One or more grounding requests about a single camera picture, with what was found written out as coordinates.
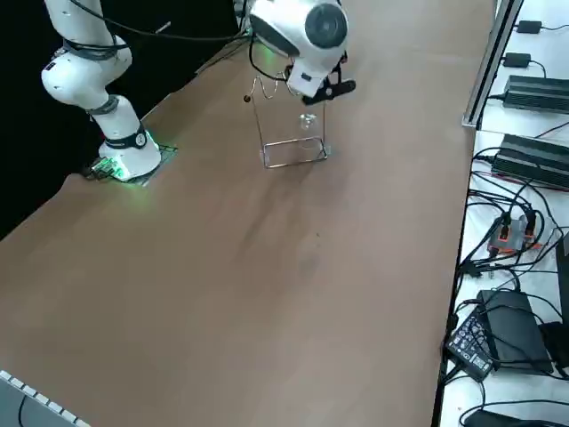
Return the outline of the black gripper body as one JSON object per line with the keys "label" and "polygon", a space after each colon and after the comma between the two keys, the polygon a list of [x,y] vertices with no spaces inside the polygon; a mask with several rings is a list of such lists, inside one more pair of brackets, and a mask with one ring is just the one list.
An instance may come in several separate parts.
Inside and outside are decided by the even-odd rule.
{"label": "black gripper body", "polygon": [[340,59],[338,60],[337,64],[333,67],[333,69],[328,73],[328,76],[324,80],[324,88],[325,89],[333,89],[337,86],[342,86],[343,84],[343,77],[342,77],[342,66],[348,61],[348,53],[344,52]]}

